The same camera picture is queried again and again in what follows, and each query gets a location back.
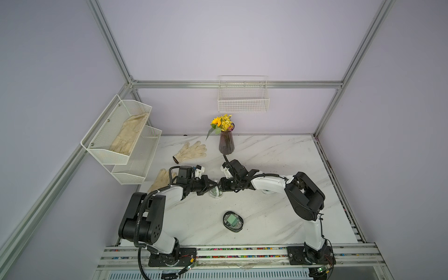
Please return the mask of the green charger plug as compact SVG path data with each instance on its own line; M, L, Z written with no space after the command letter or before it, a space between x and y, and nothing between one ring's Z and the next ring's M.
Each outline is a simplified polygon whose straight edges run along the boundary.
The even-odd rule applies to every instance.
M232 227L235 227L239 223L239 218L234 214L229 214L226 218L226 223Z

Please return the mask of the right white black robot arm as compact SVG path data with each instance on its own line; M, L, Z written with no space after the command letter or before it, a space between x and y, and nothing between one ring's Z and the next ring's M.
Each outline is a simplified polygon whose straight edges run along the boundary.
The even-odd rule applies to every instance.
M223 192L284 193L294 213L303 220L303 245L287 247L291 264L334 264L332 248L322 229L321 210L326 196L306 173L299 171L293 176L281 176L257 169L248 171L239 161L229 161L226 156L224 159L221 170L225 177L219 182Z

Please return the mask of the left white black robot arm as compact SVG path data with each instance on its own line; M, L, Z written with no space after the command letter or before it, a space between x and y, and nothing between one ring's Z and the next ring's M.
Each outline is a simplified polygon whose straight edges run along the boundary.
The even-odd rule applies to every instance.
M131 196L119 226L119 238L138 249L138 268L143 279L150 279L142 263L144 250L150 252L149 264L156 266L175 267L183 258L189 259L180 271L163 273L163 280L177 280L193 268L196 249L182 249L177 238L163 231L165 209L191 193L201 196L216 187L218 182L208 178L201 166L174 166L159 172L152 191Z

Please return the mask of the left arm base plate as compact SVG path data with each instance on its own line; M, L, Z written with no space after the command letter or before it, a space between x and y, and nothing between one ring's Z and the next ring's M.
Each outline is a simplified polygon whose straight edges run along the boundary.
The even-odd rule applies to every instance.
M196 259L197 249L194 247L175 248L171 254L151 254L149 267L186 267Z

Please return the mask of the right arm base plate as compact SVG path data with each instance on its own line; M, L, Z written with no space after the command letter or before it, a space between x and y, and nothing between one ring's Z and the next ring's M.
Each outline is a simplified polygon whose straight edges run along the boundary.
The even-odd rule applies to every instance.
M290 265L334 265L336 263L333 249L327 244L324 244L320 250L315 250L307 245L288 246L287 255Z

